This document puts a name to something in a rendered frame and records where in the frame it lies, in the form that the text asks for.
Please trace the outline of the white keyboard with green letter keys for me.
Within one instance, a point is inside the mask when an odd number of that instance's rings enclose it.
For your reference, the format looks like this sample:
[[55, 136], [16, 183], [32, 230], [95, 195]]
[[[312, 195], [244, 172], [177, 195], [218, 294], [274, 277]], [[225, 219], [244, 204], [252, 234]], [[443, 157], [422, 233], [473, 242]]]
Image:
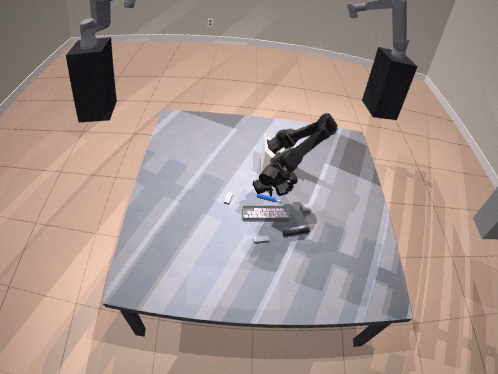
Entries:
[[286, 222], [289, 206], [242, 205], [243, 221]]

